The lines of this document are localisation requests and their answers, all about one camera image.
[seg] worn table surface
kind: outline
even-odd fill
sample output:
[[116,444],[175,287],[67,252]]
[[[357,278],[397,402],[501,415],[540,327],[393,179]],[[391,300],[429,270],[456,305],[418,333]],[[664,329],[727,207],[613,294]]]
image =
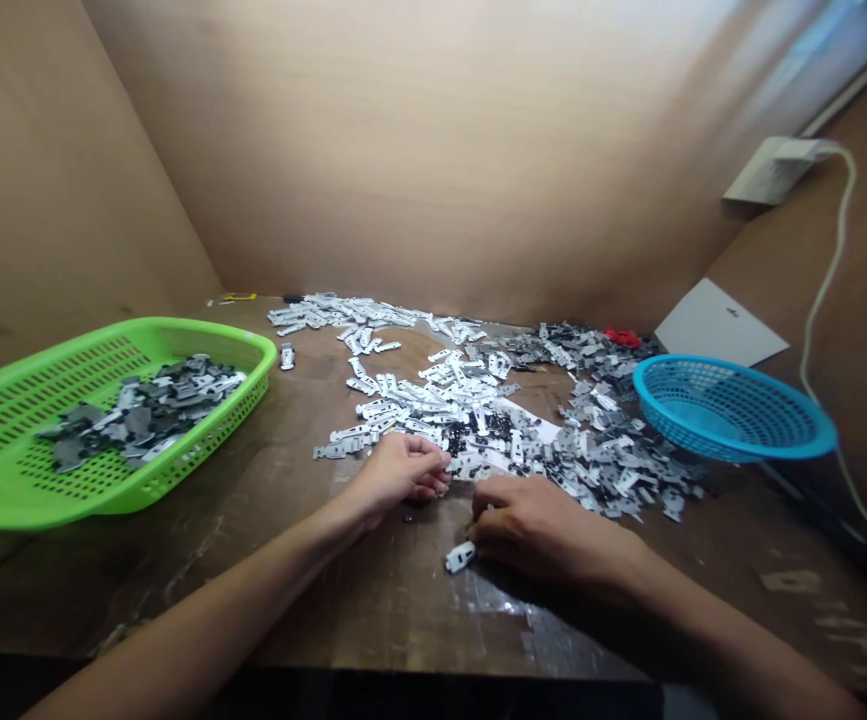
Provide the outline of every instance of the worn table surface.
[[[205,308],[198,317],[276,339],[276,299]],[[296,368],[243,425],[156,505],[38,534],[0,533],[0,652],[83,658],[209,582],[336,493],[361,461],[312,460],[331,430],[356,423],[346,346],[332,328],[290,336]],[[409,377],[438,339],[387,329],[399,350],[367,371]],[[559,368],[520,373],[513,400],[556,421],[573,382]],[[777,633],[853,690],[867,690],[867,579],[779,490],[728,470],[719,497],[690,502],[681,525],[651,509],[623,523],[693,579]],[[393,512],[333,563],[261,644],[252,662],[374,670],[642,680],[684,677],[660,628],[607,607],[474,565],[450,577],[443,556],[471,520],[472,484]]]

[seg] hand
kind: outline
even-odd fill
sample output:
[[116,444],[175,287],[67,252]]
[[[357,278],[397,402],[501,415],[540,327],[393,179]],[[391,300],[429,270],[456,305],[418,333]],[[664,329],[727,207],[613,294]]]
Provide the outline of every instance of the hand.
[[481,481],[473,519],[469,537],[479,556],[539,580],[620,589],[625,573],[649,553],[634,533],[584,509],[539,475]]
[[340,497],[355,503],[372,529],[401,500],[432,500],[445,493],[449,464],[450,454],[426,438],[390,433],[377,443]]

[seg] power cord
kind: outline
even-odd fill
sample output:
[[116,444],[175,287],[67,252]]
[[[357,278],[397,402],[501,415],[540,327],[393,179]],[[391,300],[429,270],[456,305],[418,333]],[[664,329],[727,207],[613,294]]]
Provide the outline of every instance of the power cord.
[[[817,152],[817,157],[829,157],[831,155],[839,155],[846,162],[846,168],[849,171],[849,177],[846,181],[846,187],[843,189],[843,197],[840,199],[840,211],[836,219],[836,250],[833,252],[833,259],[830,261],[830,267],[826,271],[826,277],[823,278],[823,283],[816,293],[816,299],[813,301],[813,307],[810,308],[810,314],[806,318],[806,330],[803,337],[803,356],[800,358],[800,382],[806,389],[807,395],[818,406],[822,407],[820,399],[817,397],[813,386],[810,385],[808,377],[808,368],[810,363],[810,351],[813,346],[813,324],[816,322],[816,316],[819,315],[823,301],[826,299],[826,293],[833,283],[833,276],[836,275],[836,270],[840,265],[840,260],[843,259],[843,251],[846,248],[846,214],[850,205],[850,198],[853,195],[853,188],[856,185],[859,171],[856,168],[856,161],[853,159],[852,153],[846,148],[840,147],[836,143],[824,141]],[[846,481],[846,486],[850,490],[850,495],[853,502],[856,503],[860,515],[867,522],[867,510],[860,498],[860,494],[856,490],[856,484],[853,482],[853,476],[850,475],[850,470],[846,465],[846,458],[843,455],[842,443],[836,445],[836,460],[840,466],[840,472],[843,473],[843,479]]]

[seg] white card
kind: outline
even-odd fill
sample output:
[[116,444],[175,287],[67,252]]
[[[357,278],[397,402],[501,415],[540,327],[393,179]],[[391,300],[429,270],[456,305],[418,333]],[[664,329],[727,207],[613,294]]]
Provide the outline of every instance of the white card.
[[671,353],[745,367],[790,346],[708,278],[683,296],[656,329],[656,337]]

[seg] electrical outlet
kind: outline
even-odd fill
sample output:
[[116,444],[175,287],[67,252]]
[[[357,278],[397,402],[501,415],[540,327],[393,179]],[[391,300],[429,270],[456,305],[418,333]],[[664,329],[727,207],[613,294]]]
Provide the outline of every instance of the electrical outlet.
[[723,197],[779,205],[817,161],[822,143],[790,137],[766,138]]

